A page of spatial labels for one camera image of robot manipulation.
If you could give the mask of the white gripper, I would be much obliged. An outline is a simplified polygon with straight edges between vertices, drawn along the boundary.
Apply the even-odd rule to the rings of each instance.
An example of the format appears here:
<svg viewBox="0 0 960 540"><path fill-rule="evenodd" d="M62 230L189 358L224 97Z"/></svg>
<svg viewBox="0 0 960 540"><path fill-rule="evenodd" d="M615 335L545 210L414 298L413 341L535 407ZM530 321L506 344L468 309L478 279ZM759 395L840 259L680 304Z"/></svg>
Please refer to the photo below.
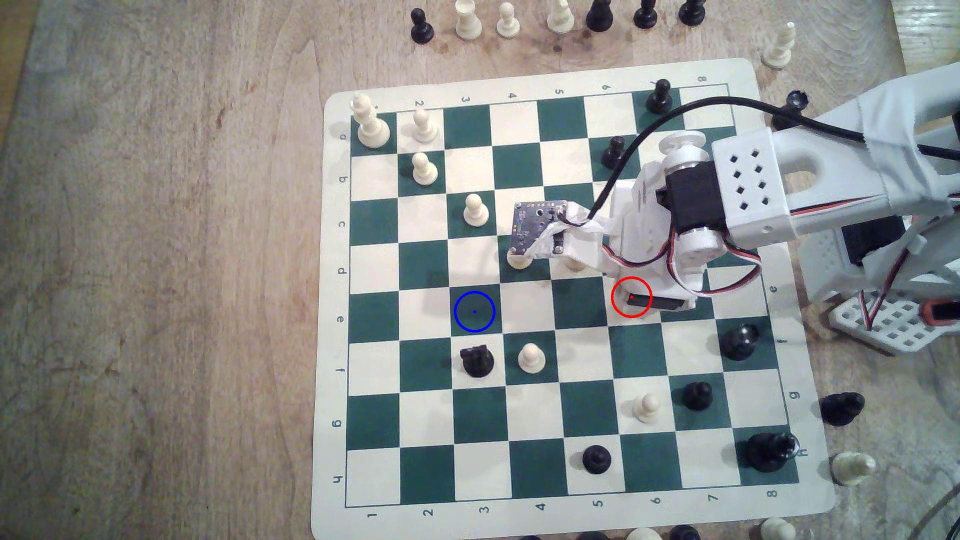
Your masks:
<svg viewBox="0 0 960 540"><path fill-rule="evenodd" d="M679 130L658 143L663 158L618 179L608 215L587 219L568 202L559 215L556 258L572 272L595 270L622 289L631 313L683 312L733 289L706 285L707 264L733 251L706 135Z"/></svg>

